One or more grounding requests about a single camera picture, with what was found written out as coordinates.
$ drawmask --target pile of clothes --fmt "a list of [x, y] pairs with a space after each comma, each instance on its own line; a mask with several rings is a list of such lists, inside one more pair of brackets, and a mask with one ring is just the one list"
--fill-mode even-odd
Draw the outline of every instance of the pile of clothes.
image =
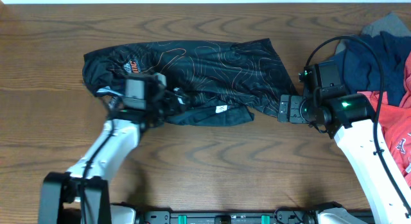
[[[366, 26], [358, 36], [383, 64], [384, 89], [380, 125], [385, 142], [411, 186], [411, 31], [394, 13]], [[335, 56], [340, 78], [350, 93], [362, 93], [376, 109], [380, 72], [371, 53], [361, 44], [341, 42]]]

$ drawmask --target wooden table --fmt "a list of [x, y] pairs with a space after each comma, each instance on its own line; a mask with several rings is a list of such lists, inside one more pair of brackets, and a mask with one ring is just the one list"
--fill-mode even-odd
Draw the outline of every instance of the wooden table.
[[[295, 86], [322, 41], [358, 33], [409, 4], [100, 4], [0, 8], [0, 223], [36, 223], [39, 191], [101, 132], [105, 111], [82, 85], [83, 54], [154, 40], [269, 37]], [[314, 59], [324, 60], [335, 44]], [[112, 181], [112, 202], [187, 210], [369, 205], [334, 141], [254, 111], [234, 127], [150, 130]]]

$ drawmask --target label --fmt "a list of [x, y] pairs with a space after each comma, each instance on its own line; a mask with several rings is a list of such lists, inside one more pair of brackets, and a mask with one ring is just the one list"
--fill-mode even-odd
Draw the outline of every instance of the label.
[[405, 141], [406, 139], [402, 138], [397, 144], [397, 150], [399, 150], [399, 152], [402, 154], [405, 154], [405, 149], [404, 149]]
[[216, 106], [216, 113], [225, 112], [229, 108], [228, 105]]
[[123, 65], [123, 69], [128, 73], [140, 73], [139, 63], [137, 60], [130, 60]]

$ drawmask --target red shirt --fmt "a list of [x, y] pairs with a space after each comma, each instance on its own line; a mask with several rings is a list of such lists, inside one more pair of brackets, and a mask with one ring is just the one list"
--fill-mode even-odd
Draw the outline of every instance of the red shirt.
[[[404, 79], [406, 93], [399, 107], [388, 105], [387, 93], [384, 92], [379, 122], [392, 157], [408, 186], [411, 186], [411, 54], [405, 62]], [[379, 92], [360, 93], [366, 95], [376, 109]]]

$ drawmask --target black shirt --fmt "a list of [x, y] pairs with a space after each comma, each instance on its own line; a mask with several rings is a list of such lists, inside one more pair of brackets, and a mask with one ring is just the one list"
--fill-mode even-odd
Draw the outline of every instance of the black shirt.
[[95, 94], [123, 92], [124, 72], [161, 73], [193, 105], [169, 118], [178, 125], [229, 126], [252, 121], [247, 106], [277, 117], [282, 94], [297, 94], [269, 39], [245, 43], [165, 41], [107, 47], [84, 55], [83, 78]]

